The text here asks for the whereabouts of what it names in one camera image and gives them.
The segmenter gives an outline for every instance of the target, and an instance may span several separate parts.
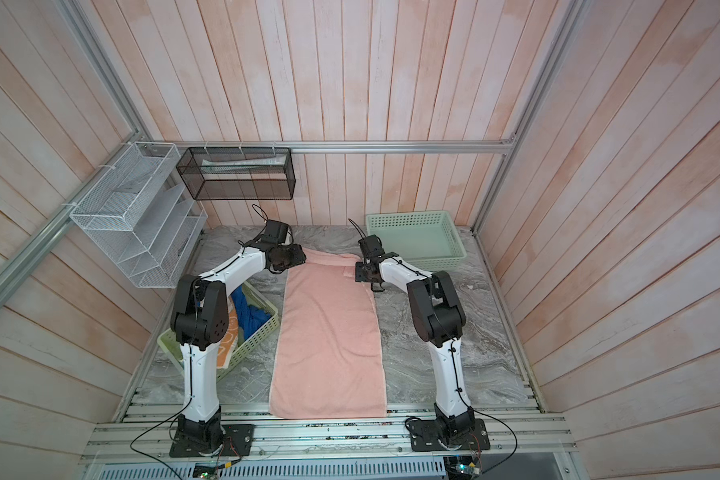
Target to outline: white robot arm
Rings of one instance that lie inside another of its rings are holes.
[[[474,429],[461,369],[461,327],[466,319],[451,277],[419,270],[397,254],[386,254],[375,235],[360,239],[359,244],[363,260],[355,266],[355,280],[388,282],[408,293],[414,327],[428,342],[432,356],[438,433],[444,445],[451,445],[453,438]],[[229,325],[227,299],[253,274],[262,270],[278,274],[305,261],[300,245],[292,242],[290,227],[268,220],[256,238],[223,264],[198,276],[182,277],[171,328],[189,368],[185,368],[184,408],[176,435],[194,452],[215,455],[222,444],[216,356]]]

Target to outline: vent grille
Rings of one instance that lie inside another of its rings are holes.
[[[442,457],[336,458],[249,462],[225,469],[222,478],[436,478],[445,475]]]
[[[194,465],[191,462],[170,464],[182,478],[192,478]],[[176,478],[176,476],[162,465],[135,463],[105,466],[99,480],[162,480],[163,478]]]
[[[192,478],[192,462],[171,463],[183,478]],[[299,478],[442,478],[442,457],[326,458],[244,462],[221,471],[221,478],[297,480]],[[105,466],[99,480],[162,480],[175,475],[164,466],[129,464]]]

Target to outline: pink wooden wall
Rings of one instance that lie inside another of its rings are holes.
[[[130,134],[56,2],[0,1],[0,268]],[[72,478],[167,297],[61,239],[0,309],[0,476]]]
[[[593,2],[480,239],[590,476],[720,479],[720,0]]]
[[[154,138],[498,140],[568,0],[80,0]],[[472,224],[492,154],[297,155],[291,224],[449,210]],[[206,202],[255,224],[252,202]]]

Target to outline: black mounting plate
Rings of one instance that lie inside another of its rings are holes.
[[[222,425],[224,428],[224,448],[221,455],[224,457],[234,456],[235,451],[241,457],[251,454],[251,441],[253,440],[253,425],[234,424]],[[201,457],[195,448],[194,443],[184,436],[182,432],[176,432],[173,437],[173,444],[170,447],[168,456],[172,458]]]
[[[415,420],[408,421],[408,427],[411,429],[411,449],[414,452],[439,452],[446,450],[440,439],[440,428],[437,420]],[[448,447],[461,446],[458,450],[489,450],[490,441],[488,440],[488,431],[485,429],[485,422],[480,418],[474,420],[474,426],[471,432],[467,432],[462,436],[451,439],[451,445]]]

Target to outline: light green plastic basket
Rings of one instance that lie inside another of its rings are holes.
[[[467,256],[445,210],[365,216],[368,235],[378,235],[387,252],[423,270],[452,270]]]
[[[242,292],[248,299],[249,305],[258,306],[260,309],[272,315],[272,318],[265,322],[264,325],[261,325],[248,340],[244,341],[242,344],[238,343],[237,348],[232,351],[230,365],[225,369],[216,370],[217,382],[224,378],[233,368],[235,368],[235,366],[237,366],[238,363],[242,361],[242,359],[246,358],[248,354],[259,345],[259,343],[261,343],[270,333],[277,330],[277,327],[280,326],[279,312],[272,302],[264,297],[264,295],[262,295],[257,289],[253,288],[253,286],[248,282],[242,283]],[[239,331],[238,338],[242,339],[242,328]],[[175,365],[183,375],[184,361],[181,354],[181,348],[179,348],[179,343],[176,341],[176,334],[173,330],[168,329],[161,333],[160,336],[157,337],[157,344],[160,345],[160,348],[168,355],[168,358],[172,361],[173,365]]]

